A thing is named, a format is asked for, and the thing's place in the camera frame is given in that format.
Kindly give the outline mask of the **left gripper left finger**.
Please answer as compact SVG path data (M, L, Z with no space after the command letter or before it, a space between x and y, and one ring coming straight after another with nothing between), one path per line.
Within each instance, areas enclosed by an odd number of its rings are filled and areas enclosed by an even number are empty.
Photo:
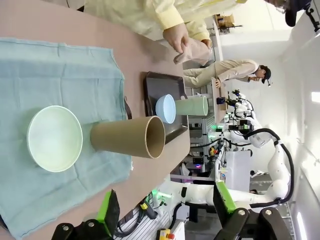
M116 192L108 191L95 218L78 226L60 223L55 228L52 240L112 240L119 221L120 206Z

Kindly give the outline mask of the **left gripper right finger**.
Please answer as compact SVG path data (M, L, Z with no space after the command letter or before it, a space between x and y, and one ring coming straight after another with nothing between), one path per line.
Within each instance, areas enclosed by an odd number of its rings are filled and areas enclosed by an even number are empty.
M279 211L273 207L281 200L266 203L251 203L249 208L236 207L225 183L214 184L213 202L222 229L216 240L291 240Z

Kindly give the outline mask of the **person's right hand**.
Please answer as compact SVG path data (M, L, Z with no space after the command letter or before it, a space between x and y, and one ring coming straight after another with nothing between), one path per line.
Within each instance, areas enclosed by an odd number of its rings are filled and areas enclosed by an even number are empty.
M184 53L189 43L189 34L184 23L165 29L162 35L177 53Z

